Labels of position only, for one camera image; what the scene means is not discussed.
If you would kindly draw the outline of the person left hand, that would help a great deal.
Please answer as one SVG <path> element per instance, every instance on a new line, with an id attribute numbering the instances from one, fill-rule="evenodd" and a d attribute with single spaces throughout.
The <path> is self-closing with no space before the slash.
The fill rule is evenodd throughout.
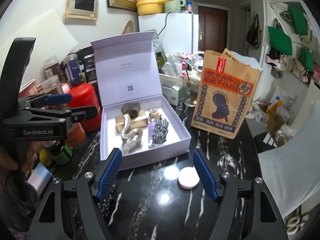
<path id="1" fill-rule="evenodd" d="M 1 152 L 0 167 L 3 167 L 6 170 L 17 170 L 18 164 L 7 153 Z"/>

